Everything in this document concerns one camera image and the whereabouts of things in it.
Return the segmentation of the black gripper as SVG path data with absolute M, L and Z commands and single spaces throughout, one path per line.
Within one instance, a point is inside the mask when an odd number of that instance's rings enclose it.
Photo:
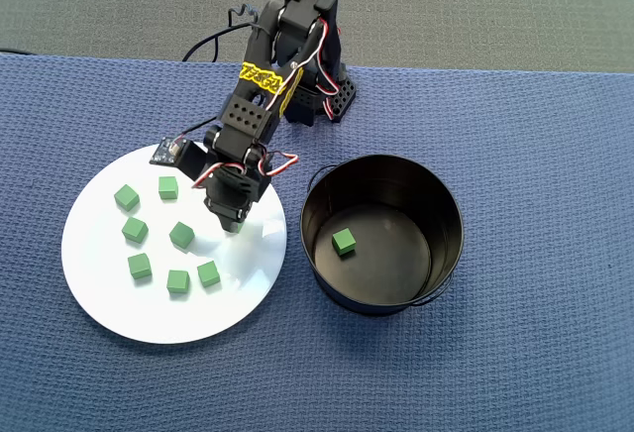
M 239 224 L 246 222 L 254 203 L 261 200 L 270 184 L 270 177 L 257 169 L 240 173 L 223 165 L 215 169 L 202 183 L 204 204 L 220 221 L 227 233 L 238 233 Z

